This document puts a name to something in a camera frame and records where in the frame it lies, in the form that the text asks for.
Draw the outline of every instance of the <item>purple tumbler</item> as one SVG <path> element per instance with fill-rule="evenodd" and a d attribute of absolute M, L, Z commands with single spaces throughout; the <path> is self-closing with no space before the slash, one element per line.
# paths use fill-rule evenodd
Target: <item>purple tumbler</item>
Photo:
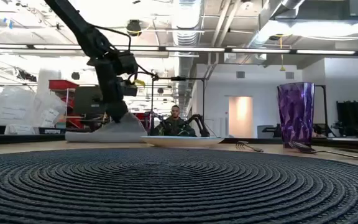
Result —
<path fill-rule="evenodd" d="M 314 83 L 288 83 L 277 87 L 284 147 L 290 141 L 311 145 Z"/>

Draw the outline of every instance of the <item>table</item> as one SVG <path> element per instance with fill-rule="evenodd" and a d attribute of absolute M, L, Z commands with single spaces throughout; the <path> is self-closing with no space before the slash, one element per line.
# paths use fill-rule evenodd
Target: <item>table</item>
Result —
<path fill-rule="evenodd" d="M 283 149 L 282 145 L 279 144 L 250 144 L 253 147 L 259 147 L 264 150 L 264 153 L 271 154 L 283 154 L 289 156 L 300 156 L 300 157 L 312 157 L 318 159 L 330 159 L 334 161 L 347 162 L 350 164 L 358 165 L 358 159 L 350 157 L 344 157 L 328 153 L 317 153 L 317 154 L 303 154 L 295 149 Z M 127 148 L 128 150 L 133 148 L 145 148 L 152 147 L 147 144 L 139 143 L 73 143 L 66 141 L 52 141 L 52 142 L 31 142 L 31 143 L 17 143 L 17 144 L 2 144 L 0 145 L 0 154 L 4 153 L 15 153 L 15 152 L 30 152 L 30 151 L 50 151 L 50 150 L 64 150 L 64 149 L 110 149 L 110 148 Z M 358 156 L 358 153 L 344 152 L 330 147 L 314 147 L 316 150 L 327 150 L 334 152 L 341 152 L 345 154 L 352 154 Z M 227 150 L 227 151 L 244 151 L 251 152 L 251 149 L 239 149 L 234 144 L 218 144 L 210 148 L 203 148 L 205 150 Z"/>

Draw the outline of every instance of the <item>dark shirt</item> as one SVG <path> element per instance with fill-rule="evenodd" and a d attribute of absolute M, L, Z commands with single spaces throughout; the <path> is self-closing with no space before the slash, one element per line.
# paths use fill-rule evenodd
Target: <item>dark shirt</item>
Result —
<path fill-rule="evenodd" d="M 171 116 L 155 127 L 156 135 L 164 136 L 196 136 L 196 132 L 190 125 L 183 125 L 185 121 L 181 118 L 175 119 Z"/>

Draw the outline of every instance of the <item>ventilation duct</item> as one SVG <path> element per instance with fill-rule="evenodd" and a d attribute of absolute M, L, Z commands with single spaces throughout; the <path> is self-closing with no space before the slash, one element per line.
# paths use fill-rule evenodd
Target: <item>ventilation duct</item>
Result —
<path fill-rule="evenodd" d="M 173 33 L 173 43 L 176 46 L 197 46 L 200 42 L 200 33 L 188 31 L 188 29 L 201 28 L 201 15 L 203 13 L 203 0 L 173 0 L 174 10 L 172 28 L 186 29 Z M 178 55 L 190 55 L 191 53 L 179 52 Z M 193 66 L 192 57 L 177 57 L 175 75 L 188 78 Z M 177 93 L 179 95 L 179 107 L 184 110 L 186 98 L 188 97 L 188 82 L 178 82 Z"/>
<path fill-rule="evenodd" d="M 271 36 L 293 34 L 315 36 L 333 33 L 347 36 L 358 33 L 358 15 L 352 1 L 270 0 L 259 14 L 259 29 L 244 48 L 262 48 Z M 225 54 L 225 63 L 261 64 L 265 54 Z"/>

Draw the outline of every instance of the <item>black woven placemat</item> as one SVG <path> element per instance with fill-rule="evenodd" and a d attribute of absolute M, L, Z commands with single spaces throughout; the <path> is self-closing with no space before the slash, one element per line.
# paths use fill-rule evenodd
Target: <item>black woven placemat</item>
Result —
<path fill-rule="evenodd" d="M 5 154 L 0 223 L 358 223 L 358 166 L 195 149 Z"/>

